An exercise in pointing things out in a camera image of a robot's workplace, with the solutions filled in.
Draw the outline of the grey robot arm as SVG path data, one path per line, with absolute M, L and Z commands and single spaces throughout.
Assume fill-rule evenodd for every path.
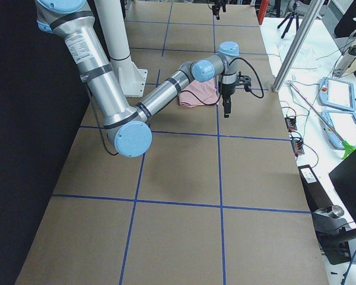
M 222 42 L 217 53 L 185 62 L 160 86 L 144 94 L 147 70 L 131 58 L 119 1 L 36 1 L 41 31 L 61 37 L 90 96 L 104 116 L 103 127 L 116 151 L 125 157 L 144 154 L 152 142 L 147 125 L 193 81 L 220 76 L 221 84 L 237 83 L 235 61 L 239 46 Z

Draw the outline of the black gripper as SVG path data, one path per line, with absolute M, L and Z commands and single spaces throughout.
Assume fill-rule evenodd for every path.
M 226 1 L 225 0 L 214 0 L 211 6 L 212 14 L 215 15 L 217 20 L 220 20 L 220 11 L 226 12 Z
M 231 114 L 231 95 L 236 91 L 235 84 L 221 84 L 222 106 L 224 110 L 224 118 L 228 118 Z

